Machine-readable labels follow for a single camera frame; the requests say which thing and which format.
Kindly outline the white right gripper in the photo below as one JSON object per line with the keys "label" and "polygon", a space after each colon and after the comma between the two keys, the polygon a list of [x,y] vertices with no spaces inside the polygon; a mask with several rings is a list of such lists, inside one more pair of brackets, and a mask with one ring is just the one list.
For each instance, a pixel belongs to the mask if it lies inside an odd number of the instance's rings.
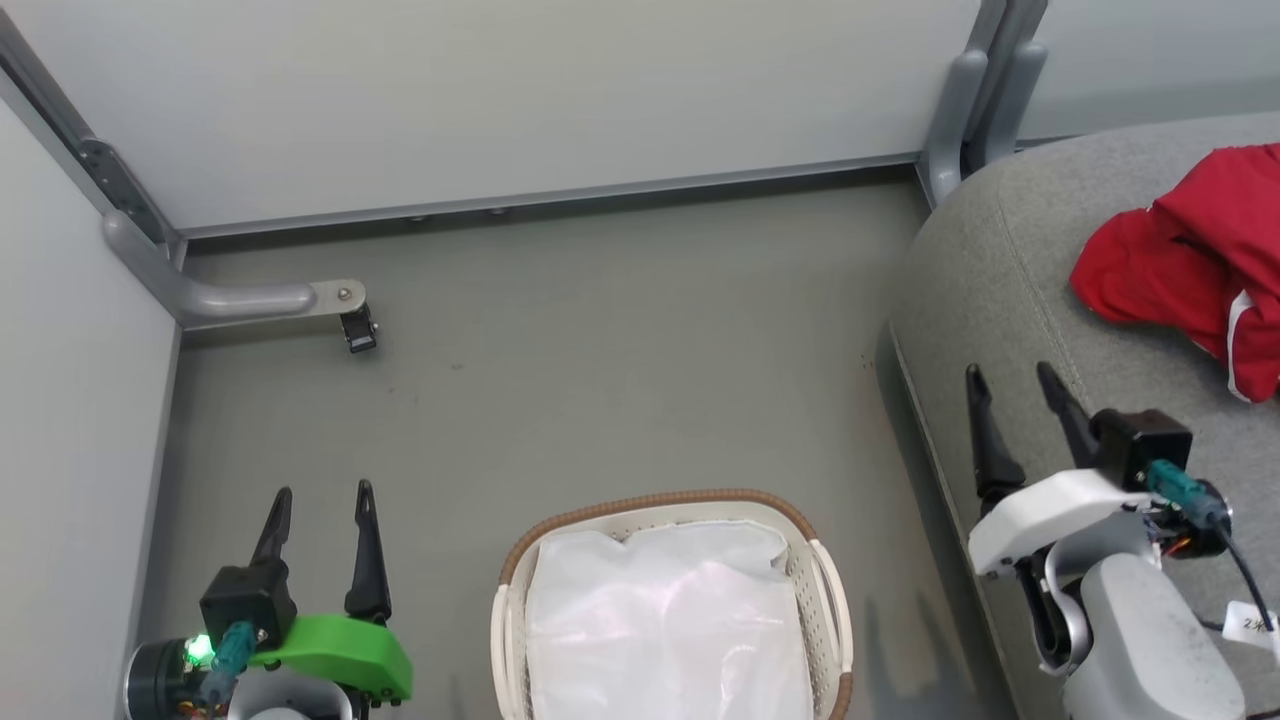
{"label": "white right gripper", "polygon": [[[1100,441],[1091,416],[1047,361],[1036,364],[1046,405],[1057,418],[1076,468],[1096,468]],[[966,542],[978,577],[1007,575],[1018,561],[1125,510],[1147,510],[1152,493],[1126,491],[1098,469],[1057,471],[1032,486],[1009,451],[978,364],[965,370],[973,475],[980,516]]]}

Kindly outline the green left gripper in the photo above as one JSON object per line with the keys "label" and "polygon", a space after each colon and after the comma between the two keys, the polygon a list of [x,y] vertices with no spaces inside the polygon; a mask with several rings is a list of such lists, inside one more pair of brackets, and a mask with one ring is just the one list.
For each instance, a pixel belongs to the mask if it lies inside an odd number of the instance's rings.
{"label": "green left gripper", "polygon": [[[251,568],[287,568],[282,551],[291,536],[293,492],[282,487],[271,502]],[[372,483],[360,480],[355,506],[358,530],[355,570],[346,593],[346,614],[303,615],[283,644],[260,650],[251,667],[282,665],[307,676],[355,688],[375,701],[408,701],[413,696],[413,664],[387,623],[390,588],[381,544]]]}

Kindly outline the red garment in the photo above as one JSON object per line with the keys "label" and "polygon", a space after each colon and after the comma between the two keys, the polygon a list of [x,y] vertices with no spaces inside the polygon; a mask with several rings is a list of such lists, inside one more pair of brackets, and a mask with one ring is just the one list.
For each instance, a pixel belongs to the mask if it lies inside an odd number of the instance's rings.
{"label": "red garment", "polygon": [[1069,283],[1115,324],[1166,325],[1219,360],[1228,388],[1280,395],[1280,142],[1216,149],[1085,242]]}

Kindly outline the grey fabric sofa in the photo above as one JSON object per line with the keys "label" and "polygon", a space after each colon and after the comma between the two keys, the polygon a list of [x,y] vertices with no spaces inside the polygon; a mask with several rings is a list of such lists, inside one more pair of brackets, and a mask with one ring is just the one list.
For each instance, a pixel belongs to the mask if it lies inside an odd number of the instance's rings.
{"label": "grey fabric sofa", "polygon": [[1087,311],[1068,278],[1087,238],[1212,149],[1280,141],[1280,111],[1134,126],[1028,149],[983,168],[922,227],[892,283],[890,329],[934,478],[965,543],[979,516],[964,372],[978,364],[1029,480],[1073,460],[1044,405],[1051,363],[1091,411],[1164,410],[1196,436],[1190,470],[1230,502],[1235,538],[1280,614],[1280,401],[1249,405],[1172,329]]}

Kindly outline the black caster wheel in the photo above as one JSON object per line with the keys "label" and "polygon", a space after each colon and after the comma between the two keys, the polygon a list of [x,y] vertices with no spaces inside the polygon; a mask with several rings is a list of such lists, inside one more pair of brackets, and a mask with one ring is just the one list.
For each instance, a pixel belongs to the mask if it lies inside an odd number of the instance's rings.
{"label": "black caster wheel", "polygon": [[361,354],[378,346],[379,324],[372,319],[370,306],[361,305],[339,315],[340,328],[351,354]]}

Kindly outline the white laundry basket, brown rim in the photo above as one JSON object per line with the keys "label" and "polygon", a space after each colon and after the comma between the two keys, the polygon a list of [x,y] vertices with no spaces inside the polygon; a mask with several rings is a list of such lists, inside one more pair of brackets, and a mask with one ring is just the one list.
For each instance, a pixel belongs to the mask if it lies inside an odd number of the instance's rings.
{"label": "white laundry basket, brown rim", "polygon": [[852,701],[852,620],[833,559],[805,516],[759,489],[718,488],[645,495],[548,518],[527,530],[500,569],[490,615],[490,660],[502,720],[535,720],[530,696],[526,607],[541,544],[550,536],[600,530],[625,541],[639,530],[694,521],[755,521],[786,542],[783,573],[797,600],[812,682],[813,720],[845,720]]}

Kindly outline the long grey partition support foot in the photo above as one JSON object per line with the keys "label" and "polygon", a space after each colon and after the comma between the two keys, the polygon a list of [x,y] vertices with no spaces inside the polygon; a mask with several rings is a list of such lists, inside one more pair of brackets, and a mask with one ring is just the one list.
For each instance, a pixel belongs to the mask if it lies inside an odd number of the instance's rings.
{"label": "long grey partition support foot", "polygon": [[108,247],[186,331],[306,316],[339,316],[369,304],[356,279],[220,286],[179,272],[124,213],[102,215]]}

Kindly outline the white paper label tag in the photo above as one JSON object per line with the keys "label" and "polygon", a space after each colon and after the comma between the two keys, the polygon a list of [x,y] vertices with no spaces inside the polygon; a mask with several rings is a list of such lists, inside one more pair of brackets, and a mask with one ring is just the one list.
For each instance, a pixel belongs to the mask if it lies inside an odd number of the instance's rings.
{"label": "white paper label tag", "polygon": [[1280,667],[1280,616],[1275,612],[1233,600],[1226,606],[1221,635],[1225,641],[1268,651]]}

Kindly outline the short grey partition support foot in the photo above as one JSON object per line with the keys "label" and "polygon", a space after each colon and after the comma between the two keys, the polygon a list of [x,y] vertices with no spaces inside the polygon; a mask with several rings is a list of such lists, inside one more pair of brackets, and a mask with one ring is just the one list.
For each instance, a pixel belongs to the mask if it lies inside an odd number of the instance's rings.
{"label": "short grey partition support foot", "polygon": [[948,65],[915,170],[934,209],[963,182],[963,146],[969,119],[988,67],[987,53],[970,49]]}
{"label": "short grey partition support foot", "polygon": [[1047,58],[1048,49],[1037,41],[1020,44],[1012,51],[1004,88],[997,92],[986,131],[980,154],[983,165],[1015,154],[1018,133]]}

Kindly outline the white basket liner bag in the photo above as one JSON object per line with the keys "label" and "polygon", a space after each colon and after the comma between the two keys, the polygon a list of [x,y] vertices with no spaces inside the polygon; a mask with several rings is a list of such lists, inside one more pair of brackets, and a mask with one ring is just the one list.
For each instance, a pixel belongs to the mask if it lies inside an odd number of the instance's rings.
{"label": "white basket liner bag", "polygon": [[813,720],[787,553],[753,521],[549,538],[526,605],[535,720]]}

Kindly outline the grey metal partition post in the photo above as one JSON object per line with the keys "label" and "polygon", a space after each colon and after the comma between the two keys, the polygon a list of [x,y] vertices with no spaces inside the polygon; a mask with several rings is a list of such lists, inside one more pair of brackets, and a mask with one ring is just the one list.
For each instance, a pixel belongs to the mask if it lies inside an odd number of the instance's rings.
{"label": "grey metal partition post", "polygon": [[[63,91],[61,86],[40,60],[14,20],[1,8],[0,70],[3,70],[14,82],[18,91],[32,105],[36,113],[41,117],[42,122],[49,126],[63,146],[67,147],[76,161],[79,163],[79,167],[84,170],[84,173],[87,173],[95,187],[104,196],[96,181],[82,165],[81,155],[77,152],[81,140],[87,137],[100,137],[90,127],[90,123],[79,114],[74,104]],[[183,261],[186,260],[186,241],[177,231],[173,229],[169,222],[168,224],[172,228],[170,241],[168,243],[156,245],[163,246],[172,264],[180,269]]]}
{"label": "grey metal partition post", "polygon": [[983,165],[980,159],[986,143],[984,136],[992,117],[997,92],[1004,88],[1012,51],[1020,44],[1028,41],[1039,42],[1036,38],[1036,33],[1041,27],[1050,3],[1051,0],[1004,0],[1004,10],[1000,14],[998,24],[995,27],[995,36],[987,51],[988,67],[986,77],[983,78],[973,114],[966,127],[963,146],[964,170],[973,173],[987,167]]}

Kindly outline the black hinge bracket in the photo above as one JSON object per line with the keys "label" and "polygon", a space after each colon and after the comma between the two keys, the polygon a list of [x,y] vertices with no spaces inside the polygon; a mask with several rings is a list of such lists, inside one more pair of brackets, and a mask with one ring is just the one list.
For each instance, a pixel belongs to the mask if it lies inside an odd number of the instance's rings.
{"label": "black hinge bracket", "polygon": [[155,243],[168,243],[172,228],[150,193],[134,177],[116,150],[106,141],[87,137],[77,152],[111,205],[129,217]]}

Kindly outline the grey metal partition bottom rail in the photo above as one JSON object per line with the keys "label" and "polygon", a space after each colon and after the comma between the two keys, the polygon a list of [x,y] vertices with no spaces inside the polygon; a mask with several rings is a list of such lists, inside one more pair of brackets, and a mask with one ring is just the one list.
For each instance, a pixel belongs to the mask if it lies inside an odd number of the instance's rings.
{"label": "grey metal partition bottom rail", "polygon": [[791,167],[764,168],[758,170],[736,170],[707,176],[690,176],[672,179],[652,179],[621,184],[603,184],[572,190],[557,190],[534,193],[515,193],[484,199],[465,199],[440,202],[402,205],[394,208],[374,208],[353,211],[335,211],[305,217],[289,217],[260,222],[239,222],[220,225],[179,228],[177,233],[183,240],[221,240],[248,234],[274,233],[285,231],[310,231],[339,225],[366,224],[378,222],[412,220],[415,218],[448,215],[468,211],[489,211],[493,209],[530,208],[558,202],[579,202],[598,199],[639,196],[644,193],[681,192],[687,190],[716,188],[722,186],[745,186],[773,181],[833,176],[845,172],[878,170],[915,164],[923,158],[922,151],[900,152],[873,158],[856,158],[837,161],[810,163]]}

